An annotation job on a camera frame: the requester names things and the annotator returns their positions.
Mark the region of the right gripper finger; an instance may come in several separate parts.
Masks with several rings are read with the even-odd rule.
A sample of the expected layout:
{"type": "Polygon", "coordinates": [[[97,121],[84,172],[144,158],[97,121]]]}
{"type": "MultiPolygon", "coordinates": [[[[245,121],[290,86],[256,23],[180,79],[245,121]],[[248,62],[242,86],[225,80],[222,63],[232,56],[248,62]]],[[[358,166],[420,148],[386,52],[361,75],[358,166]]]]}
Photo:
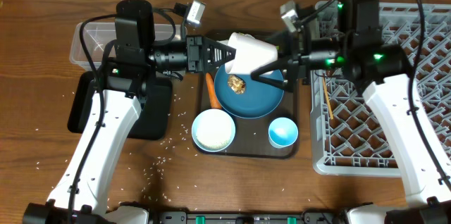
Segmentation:
{"type": "Polygon", "coordinates": [[[287,76],[298,76],[299,73],[299,37],[284,35],[279,38],[282,50],[280,57],[274,62],[257,68],[251,76],[260,76],[272,70],[286,70],[287,76]]]}
{"type": "Polygon", "coordinates": [[[289,80],[286,80],[285,78],[283,78],[282,80],[277,80],[277,79],[265,77],[264,75],[258,75],[256,73],[252,73],[251,78],[254,81],[261,82],[261,83],[270,85],[272,87],[276,87],[285,92],[293,92],[293,84],[289,80]]]}

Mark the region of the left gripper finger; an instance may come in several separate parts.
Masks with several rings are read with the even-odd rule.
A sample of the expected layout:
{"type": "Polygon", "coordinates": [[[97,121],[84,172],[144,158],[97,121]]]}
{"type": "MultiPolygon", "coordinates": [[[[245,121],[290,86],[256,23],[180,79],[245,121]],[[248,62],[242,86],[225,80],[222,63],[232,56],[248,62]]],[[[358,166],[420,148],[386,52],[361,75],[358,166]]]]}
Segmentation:
{"type": "Polygon", "coordinates": [[[206,72],[213,71],[235,58],[235,49],[210,49],[207,51],[206,72]]]}
{"type": "Polygon", "coordinates": [[[220,49],[220,50],[225,50],[228,49],[229,46],[227,46],[226,44],[222,44],[216,40],[213,40],[211,38],[208,37],[203,37],[203,49],[207,50],[214,50],[214,49],[220,49]]]}

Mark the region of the dark blue plate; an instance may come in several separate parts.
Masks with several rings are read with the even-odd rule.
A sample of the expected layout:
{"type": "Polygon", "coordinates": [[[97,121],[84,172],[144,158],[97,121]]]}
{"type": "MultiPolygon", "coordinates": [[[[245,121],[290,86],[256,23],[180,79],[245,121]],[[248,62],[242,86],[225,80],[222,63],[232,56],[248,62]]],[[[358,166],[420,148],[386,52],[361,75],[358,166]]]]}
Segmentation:
{"type": "Polygon", "coordinates": [[[254,81],[250,75],[237,75],[245,82],[243,94],[236,94],[228,86],[229,74],[221,66],[214,78],[216,97],[222,108],[239,118],[260,118],[275,110],[283,99],[284,91],[276,87],[254,81]]]}

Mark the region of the white pink cup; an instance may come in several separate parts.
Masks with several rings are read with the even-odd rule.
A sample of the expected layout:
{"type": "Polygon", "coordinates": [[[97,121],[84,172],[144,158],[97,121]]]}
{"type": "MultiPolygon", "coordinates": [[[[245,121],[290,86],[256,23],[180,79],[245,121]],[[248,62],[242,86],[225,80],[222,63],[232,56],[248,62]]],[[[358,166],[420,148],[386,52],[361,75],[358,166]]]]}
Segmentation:
{"type": "Polygon", "coordinates": [[[250,35],[234,32],[228,39],[228,46],[235,49],[235,58],[225,64],[227,74],[250,75],[278,58],[276,46],[250,35]]]}

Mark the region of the brown food scrap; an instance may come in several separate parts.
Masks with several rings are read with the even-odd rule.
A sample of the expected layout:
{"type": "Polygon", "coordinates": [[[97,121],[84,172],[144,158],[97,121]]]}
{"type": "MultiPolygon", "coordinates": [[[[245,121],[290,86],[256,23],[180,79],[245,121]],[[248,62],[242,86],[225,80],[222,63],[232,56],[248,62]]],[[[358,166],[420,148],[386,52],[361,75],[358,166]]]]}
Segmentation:
{"type": "Polygon", "coordinates": [[[228,86],[235,94],[244,94],[246,90],[246,82],[237,75],[228,76],[228,86]]]}

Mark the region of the light blue cup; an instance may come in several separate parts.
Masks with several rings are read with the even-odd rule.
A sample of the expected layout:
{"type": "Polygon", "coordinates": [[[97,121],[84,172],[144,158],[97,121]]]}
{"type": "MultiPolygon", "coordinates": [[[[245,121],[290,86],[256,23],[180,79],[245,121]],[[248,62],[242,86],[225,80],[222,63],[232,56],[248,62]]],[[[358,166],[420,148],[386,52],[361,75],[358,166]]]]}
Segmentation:
{"type": "Polygon", "coordinates": [[[268,140],[272,147],[282,149],[293,145],[298,138],[297,124],[289,118],[276,118],[268,127],[268,140]]]}

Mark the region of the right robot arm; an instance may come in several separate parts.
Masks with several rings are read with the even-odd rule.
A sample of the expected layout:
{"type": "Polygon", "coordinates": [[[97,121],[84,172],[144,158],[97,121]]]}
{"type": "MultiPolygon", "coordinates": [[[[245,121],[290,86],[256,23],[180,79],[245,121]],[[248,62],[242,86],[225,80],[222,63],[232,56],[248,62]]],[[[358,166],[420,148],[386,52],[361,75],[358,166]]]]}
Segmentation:
{"type": "Polygon", "coordinates": [[[283,55],[254,70],[252,79],[263,82],[264,73],[284,69],[286,78],[270,85],[290,91],[301,69],[339,68],[375,115],[400,170],[407,208],[366,204],[344,210],[336,223],[449,223],[450,160],[421,103],[406,53],[383,42],[379,0],[333,1],[339,35],[322,39],[312,39],[309,29],[317,9],[293,1],[282,5],[283,55]]]}

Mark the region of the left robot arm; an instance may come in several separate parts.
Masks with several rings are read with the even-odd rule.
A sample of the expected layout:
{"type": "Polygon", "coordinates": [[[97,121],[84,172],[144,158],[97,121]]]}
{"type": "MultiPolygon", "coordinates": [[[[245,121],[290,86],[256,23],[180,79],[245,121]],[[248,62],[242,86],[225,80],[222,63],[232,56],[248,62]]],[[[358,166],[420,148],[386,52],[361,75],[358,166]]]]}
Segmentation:
{"type": "Polygon", "coordinates": [[[179,41],[157,40],[154,15],[169,13],[145,0],[123,0],[113,14],[116,38],[92,66],[94,94],[80,141],[63,177],[44,204],[29,204],[24,223],[150,223],[134,203],[108,211],[107,198],[123,145],[142,109],[156,93],[158,72],[207,73],[235,58],[236,50],[173,28],[179,41]]]}

